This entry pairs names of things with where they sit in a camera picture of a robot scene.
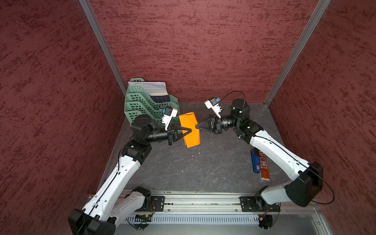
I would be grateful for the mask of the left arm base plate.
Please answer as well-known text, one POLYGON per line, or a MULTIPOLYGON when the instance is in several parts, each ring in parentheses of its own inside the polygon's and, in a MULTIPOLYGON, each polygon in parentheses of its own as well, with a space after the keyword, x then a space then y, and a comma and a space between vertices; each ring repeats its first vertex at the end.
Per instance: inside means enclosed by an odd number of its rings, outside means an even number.
POLYGON ((140 212, 162 212, 165 206, 164 196, 146 196, 140 212))

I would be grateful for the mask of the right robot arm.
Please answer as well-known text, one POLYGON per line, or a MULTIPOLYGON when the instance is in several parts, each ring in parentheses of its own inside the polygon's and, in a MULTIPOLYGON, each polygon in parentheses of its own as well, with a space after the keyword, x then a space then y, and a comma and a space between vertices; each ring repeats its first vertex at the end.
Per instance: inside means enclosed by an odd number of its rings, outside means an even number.
POLYGON ((249 117, 250 107, 244 99, 232 102, 229 115, 221 114, 220 100, 212 98, 205 106, 214 112, 196 128, 215 134, 232 128, 239 139, 251 145, 256 152, 262 152, 288 176, 290 181, 273 187, 263 187, 251 199, 251 206, 265 211, 273 204, 293 202, 306 207, 323 188, 323 168, 317 163, 309 163, 292 153, 273 139, 269 133, 249 117))

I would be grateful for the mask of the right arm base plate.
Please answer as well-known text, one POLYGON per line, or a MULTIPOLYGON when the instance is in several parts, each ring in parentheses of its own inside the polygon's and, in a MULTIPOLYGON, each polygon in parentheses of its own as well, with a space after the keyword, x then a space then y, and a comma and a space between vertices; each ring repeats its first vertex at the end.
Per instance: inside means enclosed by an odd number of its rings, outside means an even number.
POLYGON ((243 212, 280 212, 278 203, 269 205, 261 197, 241 196, 239 199, 243 212))

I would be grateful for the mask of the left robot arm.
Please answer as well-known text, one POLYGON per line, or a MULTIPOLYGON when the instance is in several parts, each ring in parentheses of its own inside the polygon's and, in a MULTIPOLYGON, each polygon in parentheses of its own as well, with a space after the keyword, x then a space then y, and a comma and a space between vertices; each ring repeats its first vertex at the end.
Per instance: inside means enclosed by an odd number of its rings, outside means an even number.
POLYGON ((71 212, 68 222, 74 235, 113 235, 116 228, 133 212, 151 207, 151 192, 137 187, 117 203, 125 186, 141 167, 152 150, 152 142, 168 141, 171 145, 196 130, 196 124, 170 124, 171 117, 163 116, 162 130, 148 115, 139 115, 131 124, 132 138, 120 151, 117 165, 83 209, 71 212))

